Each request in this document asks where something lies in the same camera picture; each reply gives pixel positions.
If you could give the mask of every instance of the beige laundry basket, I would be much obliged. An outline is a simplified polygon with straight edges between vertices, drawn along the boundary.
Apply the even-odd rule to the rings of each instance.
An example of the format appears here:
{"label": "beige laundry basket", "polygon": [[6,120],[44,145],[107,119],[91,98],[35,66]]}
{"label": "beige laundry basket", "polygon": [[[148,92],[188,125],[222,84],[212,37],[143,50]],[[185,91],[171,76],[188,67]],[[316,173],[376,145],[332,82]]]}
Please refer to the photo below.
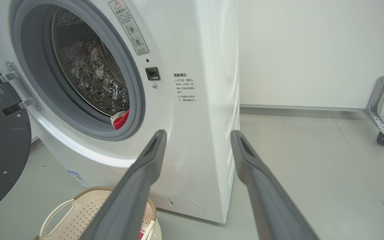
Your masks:
{"label": "beige laundry basket", "polygon": [[[90,224],[95,214],[102,207],[105,200],[111,194],[111,187],[92,187],[82,191],[73,199],[66,201],[56,207],[47,217],[41,227],[40,236],[37,240],[76,240]],[[46,233],[46,228],[52,217],[63,207],[72,205],[68,213],[55,226]],[[154,203],[148,199],[145,214],[142,220],[141,240],[162,240],[161,227],[157,219],[157,209]]]}

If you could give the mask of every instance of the black wheel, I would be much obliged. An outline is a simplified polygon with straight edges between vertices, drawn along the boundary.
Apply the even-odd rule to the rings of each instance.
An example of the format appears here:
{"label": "black wheel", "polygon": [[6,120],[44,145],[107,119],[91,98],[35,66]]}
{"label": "black wheel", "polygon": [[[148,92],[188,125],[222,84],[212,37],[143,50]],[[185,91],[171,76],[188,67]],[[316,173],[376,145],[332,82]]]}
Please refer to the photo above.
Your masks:
{"label": "black wheel", "polygon": [[380,145],[384,145],[384,135],[382,132],[379,132],[377,135],[377,143]]}

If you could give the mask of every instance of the washing machine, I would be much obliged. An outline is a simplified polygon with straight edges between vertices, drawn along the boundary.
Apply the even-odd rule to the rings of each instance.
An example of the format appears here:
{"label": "washing machine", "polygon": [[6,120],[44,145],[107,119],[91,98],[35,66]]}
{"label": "washing machine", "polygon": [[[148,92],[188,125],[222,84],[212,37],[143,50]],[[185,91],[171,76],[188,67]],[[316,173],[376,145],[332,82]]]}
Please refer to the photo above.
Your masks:
{"label": "washing machine", "polygon": [[[20,97],[0,104],[2,116],[27,113],[85,188],[115,186],[165,129],[151,199],[224,223],[230,132],[239,129],[237,8],[236,0],[0,0],[0,102],[11,86]],[[111,116],[127,110],[115,130]]]}

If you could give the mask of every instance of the metal bracket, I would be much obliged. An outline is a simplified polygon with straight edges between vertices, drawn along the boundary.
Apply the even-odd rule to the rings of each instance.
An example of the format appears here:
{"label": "metal bracket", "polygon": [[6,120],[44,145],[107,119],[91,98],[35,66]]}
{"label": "metal bracket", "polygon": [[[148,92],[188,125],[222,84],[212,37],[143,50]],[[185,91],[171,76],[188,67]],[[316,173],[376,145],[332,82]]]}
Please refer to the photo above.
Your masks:
{"label": "metal bracket", "polygon": [[23,76],[20,74],[20,72],[19,72],[18,68],[16,67],[16,65],[14,64],[14,62],[8,61],[8,62],[6,62],[6,64],[9,67],[9,69],[11,69],[13,72],[6,74],[6,75],[3,75],[3,76],[0,76],[0,80],[3,82],[8,82],[8,81],[11,81],[14,79],[19,79],[19,81],[17,81],[16,83],[17,83],[18,87],[20,88],[20,91],[26,97],[26,100],[24,100],[23,102],[20,102],[18,104],[19,107],[20,108],[26,108],[26,107],[29,107],[31,105],[35,105],[36,109],[38,109],[38,110],[43,109],[42,105],[38,102],[37,97],[35,96],[35,94],[33,94],[32,89],[29,87],[29,85],[27,84],[27,82],[25,81]]}
{"label": "metal bracket", "polygon": [[376,125],[379,131],[384,135],[384,121],[379,115],[378,105],[380,103],[381,97],[384,93],[384,76],[379,77],[376,81],[376,84],[371,94],[371,98],[368,102],[367,108],[364,111],[364,114],[371,120],[371,122]]}

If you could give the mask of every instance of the floor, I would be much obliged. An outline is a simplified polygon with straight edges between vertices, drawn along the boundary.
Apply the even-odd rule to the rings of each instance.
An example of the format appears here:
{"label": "floor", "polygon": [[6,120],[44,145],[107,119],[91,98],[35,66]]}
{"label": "floor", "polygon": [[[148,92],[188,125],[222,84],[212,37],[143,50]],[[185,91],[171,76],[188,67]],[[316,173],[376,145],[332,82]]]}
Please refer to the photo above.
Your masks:
{"label": "floor", "polygon": [[[241,131],[322,240],[384,239],[384,146],[357,112],[241,110]],[[32,239],[47,214],[82,188],[45,146],[0,202],[0,239]],[[257,239],[236,177],[226,224],[158,211],[165,240]]]}

